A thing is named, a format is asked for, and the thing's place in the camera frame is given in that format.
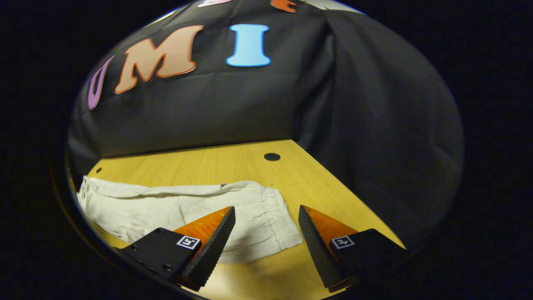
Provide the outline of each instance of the wooden table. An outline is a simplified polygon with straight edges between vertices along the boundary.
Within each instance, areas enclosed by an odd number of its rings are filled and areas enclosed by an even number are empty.
[[[266,153],[277,153],[281,159],[268,161]],[[299,228],[298,210],[304,204],[358,231],[375,228],[405,248],[359,198],[292,140],[102,159],[88,176],[150,187],[252,180],[279,190]],[[128,245],[93,227],[111,246]],[[217,264],[206,286],[193,293],[214,300],[307,300],[334,294],[320,281],[305,242],[245,264]]]

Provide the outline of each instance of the wooden tabletop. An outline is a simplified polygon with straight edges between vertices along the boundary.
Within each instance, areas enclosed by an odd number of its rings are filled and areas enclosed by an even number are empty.
[[[281,159],[268,161],[266,153]],[[279,190],[299,228],[298,210],[304,204],[358,231],[375,228],[405,248],[357,196],[292,140],[102,159],[88,176],[150,187],[252,180]],[[111,246],[128,245],[93,227]],[[324,288],[305,242],[245,264],[217,264],[206,286],[193,293],[214,300],[307,300],[335,294]]]

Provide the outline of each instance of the blue letter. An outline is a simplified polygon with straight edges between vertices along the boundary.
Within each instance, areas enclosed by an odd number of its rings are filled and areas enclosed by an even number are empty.
[[[270,64],[263,53],[263,32],[268,26],[239,24],[230,27],[235,31],[235,52],[226,59],[226,64],[235,67],[259,67]]]

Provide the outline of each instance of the white towel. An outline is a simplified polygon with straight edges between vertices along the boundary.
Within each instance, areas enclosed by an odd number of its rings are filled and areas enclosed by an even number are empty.
[[[85,176],[77,195],[91,221],[129,243],[234,206],[235,226],[219,263],[250,262],[303,242],[279,191],[253,181],[145,187]]]

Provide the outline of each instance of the black fabric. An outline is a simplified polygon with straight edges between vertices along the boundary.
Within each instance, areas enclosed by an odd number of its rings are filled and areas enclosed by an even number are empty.
[[[463,134],[450,91],[422,54],[370,17],[297,2],[233,0],[176,11],[102,58],[77,99],[69,149],[78,175],[102,157],[294,139],[414,247],[447,212],[461,177]],[[239,68],[229,26],[270,27],[272,63]],[[127,50],[203,25],[192,45],[197,68],[153,76],[114,94]],[[102,95],[87,107],[90,78],[115,55]]]

